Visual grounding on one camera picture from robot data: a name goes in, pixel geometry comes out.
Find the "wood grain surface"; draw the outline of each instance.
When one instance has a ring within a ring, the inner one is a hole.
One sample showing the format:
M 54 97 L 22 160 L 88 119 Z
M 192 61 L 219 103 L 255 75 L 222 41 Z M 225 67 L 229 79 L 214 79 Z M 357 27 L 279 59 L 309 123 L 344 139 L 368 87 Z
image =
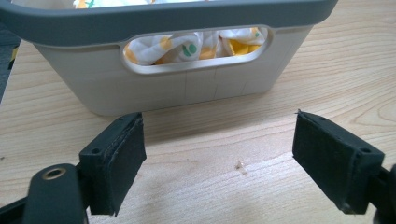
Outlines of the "wood grain surface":
M 299 108 L 396 163 L 396 1 L 339 1 L 265 94 L 145 112 L 148 159 L 119 216 L 91 223 L 371 223 L 371 205 L 344 215 L 292 158 Z M 77 164 L 113 119 L 22 43 L 0 105 L 0 205 L 25 196 L 39 170 Z

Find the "table surface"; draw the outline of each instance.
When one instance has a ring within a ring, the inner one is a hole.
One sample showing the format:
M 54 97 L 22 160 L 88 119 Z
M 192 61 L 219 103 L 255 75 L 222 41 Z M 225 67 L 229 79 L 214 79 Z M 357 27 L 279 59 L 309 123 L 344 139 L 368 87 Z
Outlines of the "table surface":
M 396 162 L 396 1 L 340 1 L 265 94 L 143 113 L 148 159 L 119 216 L 91 223 L 371 223 L 371 205 L 344 215 L 292 158 L 299 108 L 385 152 L 387 169 Z M 23 42 L 0 105 L 0 205 L 42 168 L 77 164 L 113 119 Z

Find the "storage bin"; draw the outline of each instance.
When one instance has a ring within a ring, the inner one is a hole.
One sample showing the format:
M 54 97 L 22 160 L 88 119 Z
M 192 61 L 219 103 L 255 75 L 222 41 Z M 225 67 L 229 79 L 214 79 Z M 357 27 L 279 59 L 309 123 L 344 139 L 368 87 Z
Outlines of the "storage bin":
M 336 0 L 223 0 L 73 9 L 73 0 L 0 0 L 0 20 L 35 45 L 78 99 L 122 115 L 268 91 Z M 125 59 L 139 36 L 260 27 L 252 53 L 152 66 Z

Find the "white patterned cloth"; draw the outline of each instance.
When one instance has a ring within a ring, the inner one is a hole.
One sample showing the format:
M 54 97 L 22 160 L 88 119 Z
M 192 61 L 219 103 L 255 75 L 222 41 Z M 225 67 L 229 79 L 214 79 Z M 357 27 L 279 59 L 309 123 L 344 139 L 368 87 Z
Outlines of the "white patterned cloth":
M 207 0 L 76 0 L 75 8 L 197 2 Z M 152 35 L 133 39 L 124 49 L 132 63 L 181 63 L 248 54 L 258 49 L 267 34 L 257 27 L 220 31 Z

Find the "screw hole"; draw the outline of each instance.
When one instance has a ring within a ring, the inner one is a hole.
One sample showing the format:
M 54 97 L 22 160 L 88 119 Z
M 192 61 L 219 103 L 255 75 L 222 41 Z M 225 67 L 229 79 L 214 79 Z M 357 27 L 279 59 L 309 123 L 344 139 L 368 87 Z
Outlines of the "screw hole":
M 54 168 L 52 170 L 47 171 L 46 173 L 43 174 L 43 179 L 45 180 L 51 180 L 51 179 L 56 179 L 60 177 L 61 175 L 64 175 L 66 173 L 66 170 L 62 167 L 60 168 Z
M 98 154 L 100 152 L 100 149 L 99 148 L 94 148 L 92 151 L 91 151 L 91 153 L 92 154 Z
M 370 153 L 371 152 L 371 150 L 369 149 L 369 148 L 361 148 L 361 151 L 362 152 L 364 152 L 364 153 Z

